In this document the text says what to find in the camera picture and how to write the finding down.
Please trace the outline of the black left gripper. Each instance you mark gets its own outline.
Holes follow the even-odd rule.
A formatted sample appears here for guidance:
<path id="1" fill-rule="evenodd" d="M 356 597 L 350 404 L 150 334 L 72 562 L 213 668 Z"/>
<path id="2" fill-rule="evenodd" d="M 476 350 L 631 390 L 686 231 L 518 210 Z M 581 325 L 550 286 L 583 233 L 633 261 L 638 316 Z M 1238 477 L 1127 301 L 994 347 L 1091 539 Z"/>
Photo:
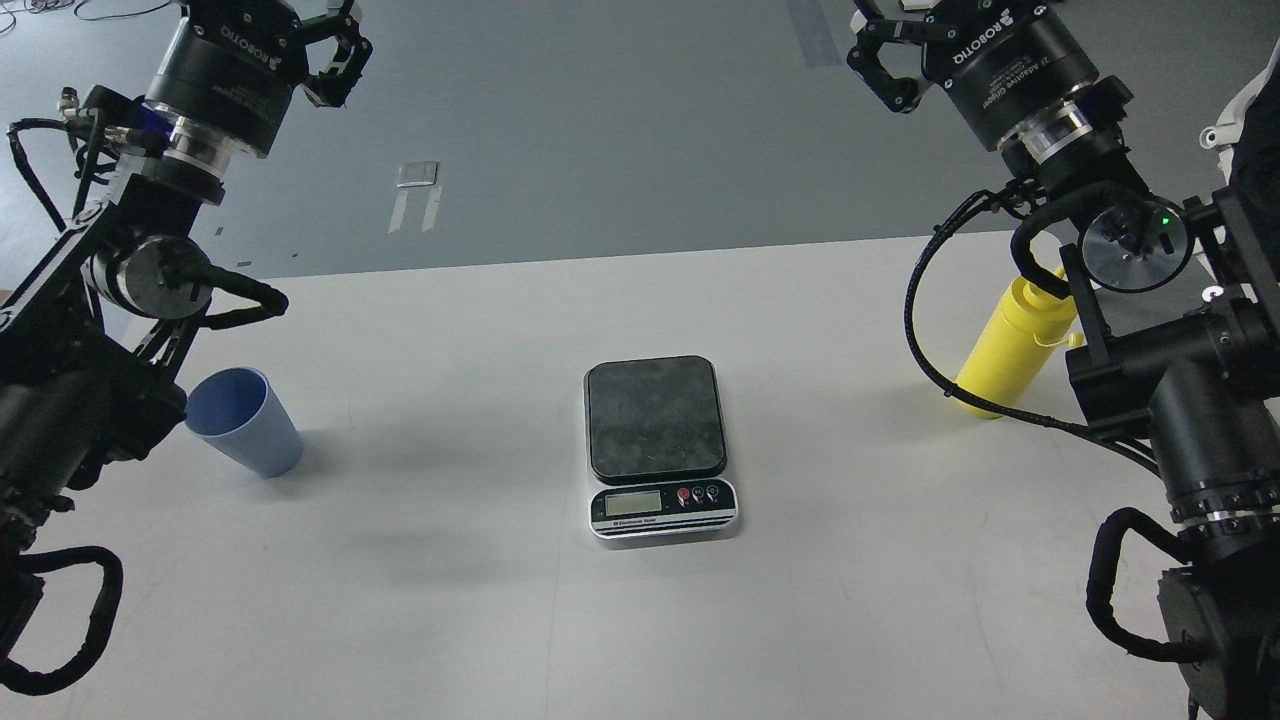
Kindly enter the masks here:
<path id="1" fill-rule="evenodd" d="M 335 42 L 330 61 L 302 88 L 316 108 L 343 108 L 372 55 L 362 18 L 360 1 L 326 1 L 324 14 L 301 22 L 285 1 L 183 1 L 145 101 L 169 120 L 187 118 L 265 158 L 307 69 L 289 35 L 298 26 L 303 47 Z"/>

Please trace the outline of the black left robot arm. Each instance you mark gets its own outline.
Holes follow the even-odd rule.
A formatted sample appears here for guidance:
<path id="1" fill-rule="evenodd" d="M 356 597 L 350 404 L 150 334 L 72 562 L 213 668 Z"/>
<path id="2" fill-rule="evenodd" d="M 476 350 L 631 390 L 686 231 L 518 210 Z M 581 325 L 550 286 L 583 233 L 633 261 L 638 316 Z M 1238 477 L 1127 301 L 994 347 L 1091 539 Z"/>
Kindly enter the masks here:
<path id="1" fill-rule="evenodd" d="M 197 333 L 280 316 L 280 291 L 215 265 L 191 238 L 239 152 L 265 158 L 297 88 L 342 106 L 372 53 L 355 1 L 302 18 L 285 1 L 184 1 L 146 94 L 65 88 L 54 118 L 6 132 L 58 237 L 3 304 L 3 685 L 54 694 L 101 659 L 122 601 L 101 546 L 32 551 L 110 462 L 142 460 L 186 415 L 177 374 Z M 12 657 L 52 571 L 101 585 L 79 650 L 40 673 Z"/>

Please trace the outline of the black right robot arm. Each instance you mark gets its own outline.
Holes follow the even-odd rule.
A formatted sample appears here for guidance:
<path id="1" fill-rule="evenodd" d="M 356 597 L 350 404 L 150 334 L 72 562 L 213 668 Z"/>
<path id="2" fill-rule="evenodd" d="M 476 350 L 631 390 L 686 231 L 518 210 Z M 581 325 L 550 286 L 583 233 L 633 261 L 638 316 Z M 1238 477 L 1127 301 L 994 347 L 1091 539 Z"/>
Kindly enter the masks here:
<path id="1" fill-rule="evenodd" d="M 1132 100 L 1046 1 L 859 1 L 847 64 L 891 110 L 937 85 L 1011 173 L 934 228 L 904 329 L 916 365 L 987 416 L 1066 432 L 1164 483 L 1174 529 L 1100 525 L 1085 584 L 1098 632 L 1180 669 L 1188 715 L 1277 716 L 1277 58 L 1199 135 L 1226 184 L 1155 195 L 1128 159 Z M 1018 219 L 1018 278 L 956 379 L 923 354 L 916 292 L 983 211 Z"/>

